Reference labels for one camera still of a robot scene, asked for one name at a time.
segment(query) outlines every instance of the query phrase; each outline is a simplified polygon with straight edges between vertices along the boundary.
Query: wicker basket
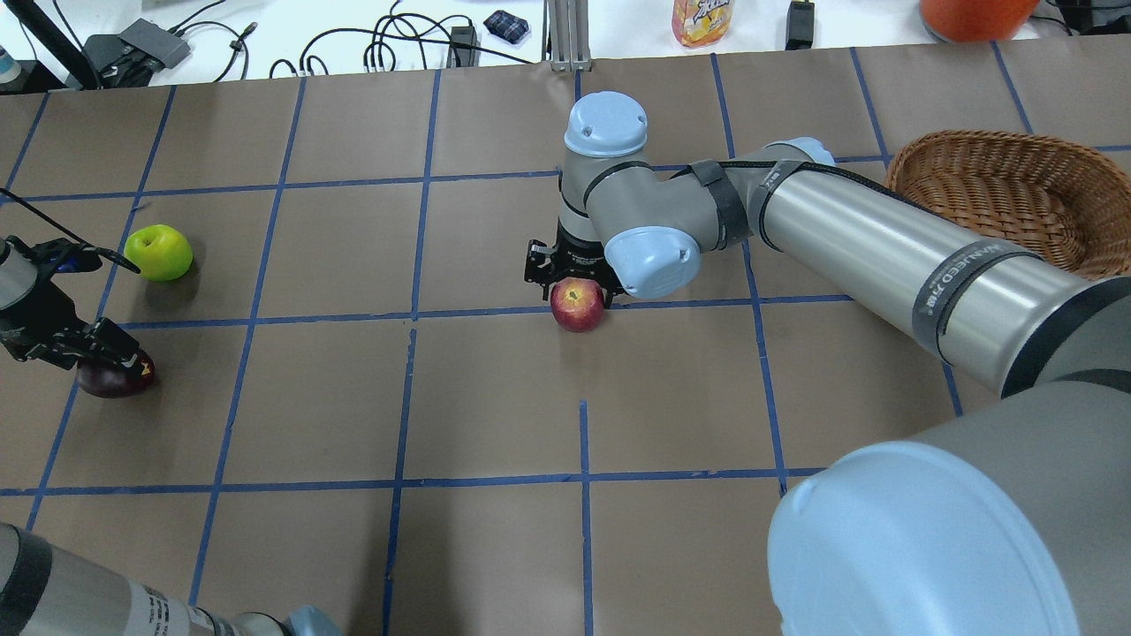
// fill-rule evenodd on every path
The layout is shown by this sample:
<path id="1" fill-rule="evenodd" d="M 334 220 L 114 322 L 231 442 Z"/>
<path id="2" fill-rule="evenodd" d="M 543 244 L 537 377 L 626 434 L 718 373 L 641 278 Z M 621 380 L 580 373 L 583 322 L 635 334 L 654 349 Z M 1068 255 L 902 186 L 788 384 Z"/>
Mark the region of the wicker basket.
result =
<path id="1" fill-rule="evenodd" d="M 1091 148 L 1053 137 L 944 130 L 901 149 L 887 186 L 1080 276 L 1131 272 L 1131 178 Z"/>

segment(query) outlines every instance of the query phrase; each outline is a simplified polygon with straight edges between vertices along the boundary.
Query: light blue joint cap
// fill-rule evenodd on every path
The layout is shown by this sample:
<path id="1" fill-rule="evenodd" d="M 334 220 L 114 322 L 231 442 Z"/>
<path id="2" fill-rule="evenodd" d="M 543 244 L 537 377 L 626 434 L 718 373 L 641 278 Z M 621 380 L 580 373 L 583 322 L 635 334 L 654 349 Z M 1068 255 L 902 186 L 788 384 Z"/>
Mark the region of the light blue joint cap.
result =
<path id="1" fill-rule="evenodd" d="M 824 165 L 837 164 L 837 160 L 832 157 L 832 153 L 824 148 L 824 144 L 821 144 L 812 137 L 796 137 L 784 141 L 774 141 L 772 144 L 769 144 L 769 146 L 793 146 L 794 148 L 797 148 L 809 155 L 809 158 L 813 160 L 813 163 L 823 163 Z"/>
<path id="2" fill-rule="evenodd" d="M 631 155 L 648 140 L 648 115 L 623 93 L 590 93 L 573 104 L 566 147 L 587 157 Z"/>
<path id="3" fill-rule="evenodd" d="M 330 617 L 312 605 L 303 605 L 291 612 L 286 619 L 295 636 L 342 636 Z"/>
<path id="4" fill-rule="evenodd" d="M 605 243 L 605 259 L 624 291 L 634 298 L 664 298 L 690 283 L 702 265 L 699 246 L 687 232 L 649 225 L 616 234 Z"/>

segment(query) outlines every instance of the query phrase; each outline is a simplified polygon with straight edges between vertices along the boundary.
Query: white floor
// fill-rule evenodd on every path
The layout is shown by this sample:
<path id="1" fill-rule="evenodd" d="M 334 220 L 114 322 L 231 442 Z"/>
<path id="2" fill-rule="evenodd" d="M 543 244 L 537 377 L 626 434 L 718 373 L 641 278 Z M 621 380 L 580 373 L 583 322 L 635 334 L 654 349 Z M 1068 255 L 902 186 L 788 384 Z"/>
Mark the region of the white floor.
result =
<path id="1" fill-rule="evenodd" d="M 59 0 L 75 31 L 85 40 L 94 33 L 118 33 L 138 17 L 144 17 L 169 28 L 209 0 Z M 590 49 L 599 58 L 645 58 L 685 55 L 703 52 L 772 51 L 785 42 L 785 12 L 787 0 L 733 0 L 734 23 L 731 33 L 720 42 L 705 49 L 687 50 L 680 46 L 671 32 L 671 0 L 590 0 Z M 918 17 L 917 0 L 815 0 L 815 46 L 874 46 L 932 42 Z M 44 11 L 57 16 L 50 0 L 37 0 Z M 497 9 L 504 9 L 530 24 L 530 35 L 517 45 L 489 34 L 483 19 Z M 235 31 L 250 22 L 259 24 L 248 38 L 251 52 L 249 78 L 267 77 L 276 59 L 292 62 L 307 42 L 322 31 L 335 27 L 372 28 L 388 10 L 386 2 L 361 0 L 227 0 L 196 19 L 217 20 Z M 543 31 L 542 0 L 404 0 L 397 12 L 418 12 L 434 19 L 452 14 L 469 16 L 478 31 L 482 45 L 497 49 L 526 60 L 539 59 Z M 1038 15 L 1055 16 L 1055 10 L 1043 2 Z M 460 24 L 451 20 L 449 25 Z M 1062 36 L 1061 27 L 1051 23 L 1034 22 L 1021 27 L 1017 37 Z M 365 34 L 343 33 L 322 38 L 311 50 L 326 61 L 333 74 L 363 72 L 361 52 L 369 43 Z M 227 63 L 231 34 L 218 27 L 199 27 L 190 32 L 192 53 L 174 69 L 159 72 L 153 84 L 189 84 L 210 81 Z M 31 59 L 32 51 L 20 33 L 18 23 L 0 5 L 0 45 L 17 59 Z M 422 68 L 415 44 L 395 43 L 398 68 Z M 40 59 L 57 75 L 62 67 L 36 43 Z M 426 45 L 429 68 L 442 65 L 447 46 Z M 489 53 L 482 53 L 481 66 L 513 63 Z M 228 78 L 238 78 L 242 60 Z"/>

